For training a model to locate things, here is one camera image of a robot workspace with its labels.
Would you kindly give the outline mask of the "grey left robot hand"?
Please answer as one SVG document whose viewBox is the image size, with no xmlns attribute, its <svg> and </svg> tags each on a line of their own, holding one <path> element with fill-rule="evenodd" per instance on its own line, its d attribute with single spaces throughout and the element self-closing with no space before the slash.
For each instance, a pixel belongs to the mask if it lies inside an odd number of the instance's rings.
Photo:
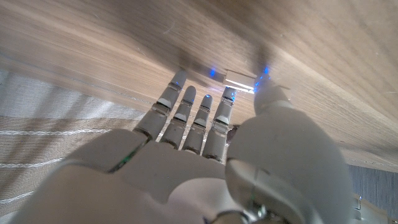
<svg viewBox="0 0 398 224">
<path fill-rule="evenodd" d="M 387 212 L 362 199 L 358 194 L 353 195 L 352 224 L 397 224 L 397 219 L 388 216 Z"/>
</svg>

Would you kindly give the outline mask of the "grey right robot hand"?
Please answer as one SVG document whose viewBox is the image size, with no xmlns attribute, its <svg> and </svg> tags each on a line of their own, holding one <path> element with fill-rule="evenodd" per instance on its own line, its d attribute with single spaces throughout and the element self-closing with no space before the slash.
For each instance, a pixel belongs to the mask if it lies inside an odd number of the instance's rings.
<svg viewBox="0 0 398 224">
<path fill-rule="evenodd" d="M 255 79 L 255 116 L 231 142 L 235 90 L 225 89 L 210 130 L 204 97 L 185 133 L 195 96 L 185 79 L 177 72 L 134 129 L 114 129 L 71 152 L 12 222 L 350 222 L 340 150 L 267 72 Z"/>
</svg>

